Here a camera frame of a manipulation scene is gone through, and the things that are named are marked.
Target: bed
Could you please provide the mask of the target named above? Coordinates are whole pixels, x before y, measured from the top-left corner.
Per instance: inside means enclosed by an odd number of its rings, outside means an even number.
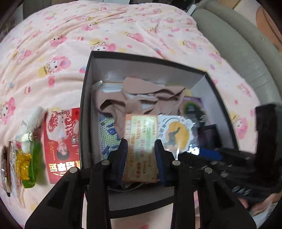
[[[260,104],[255,92],[197,29],[195,20],[174,6],[93,1],[53,5],[12,29],[0,43],[0,50],[3,145],[17,135],[22,118],[31,108],[79,107],[85,69],[93,50],[152,56],[208,72],[229,112],[238,148],[255,152],[254,108]],[[25,208],[8,198],[3,189],[0,196],[24,226],[51,188],[46,182],[25,189]],[[168,228],[171,211],[172,205],[168,205],[138,216],[113,219],[112,227]]]

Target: black mechanical device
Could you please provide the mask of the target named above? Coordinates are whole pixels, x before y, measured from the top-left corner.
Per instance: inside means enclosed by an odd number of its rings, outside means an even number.
[[[203,149],[199,156],[182,153],[175,160],[171,152],[164,150],[161,140],[156,140],[160,181],[165,187],[174,186],[175,190],[171,229],[195,228],[195,190],[199,197],[201,229],[256,228],[237,197],[255,204],[282,190],[280,110],[281,107],[274,104],[256,108],[256,156],[230,149],[215,150],[213,148],[220,145],[216,137],[215,143],[205,143],[211,149]],[[209,157],[215,154],[220,160]],[[112,151],[107,160],[87,169],[71,168],[38,205],[25,229],[80,229],[86,185],[89,185],[87,228],[111,229],[108,186],[121,184],[126,156],[127,141],[122,139],[118,150]],[[260,228],[281,228],[281,214],[282,198]]]

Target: person's skin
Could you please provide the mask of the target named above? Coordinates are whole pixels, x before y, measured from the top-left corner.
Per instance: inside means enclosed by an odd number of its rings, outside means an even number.
[[[64,142],[64,138],[59,138],[58,139],[58,151],[60,154],[62,155],[67,155],[68,149],[67,149],[67,145]]]

